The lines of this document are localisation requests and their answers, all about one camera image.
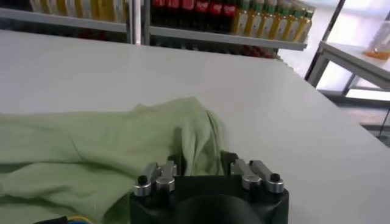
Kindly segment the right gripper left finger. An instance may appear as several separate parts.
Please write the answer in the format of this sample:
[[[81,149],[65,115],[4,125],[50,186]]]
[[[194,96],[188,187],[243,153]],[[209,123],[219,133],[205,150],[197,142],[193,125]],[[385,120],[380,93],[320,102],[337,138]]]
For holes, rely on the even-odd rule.
[[[169,155],[162,165],[149,163],[137,177],[133,193],[137,197],[148,197],[154,191],[170,194],[175,191],[175,177],[185,174],[186,161],[183,155]]]

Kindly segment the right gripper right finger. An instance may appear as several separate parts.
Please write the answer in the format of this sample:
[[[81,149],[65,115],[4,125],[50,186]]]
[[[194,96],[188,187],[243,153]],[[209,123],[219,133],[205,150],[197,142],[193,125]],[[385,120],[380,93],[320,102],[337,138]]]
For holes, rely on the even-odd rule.
[[[223,151],[221,164],[224,174],[228,176],[240,176],[241,185],[250,191],[258,186],[273,194],[282,194],[285,190],[284,181],[279,173],[271,170],[260,160],[251,160],[246,163],[236,153]]]

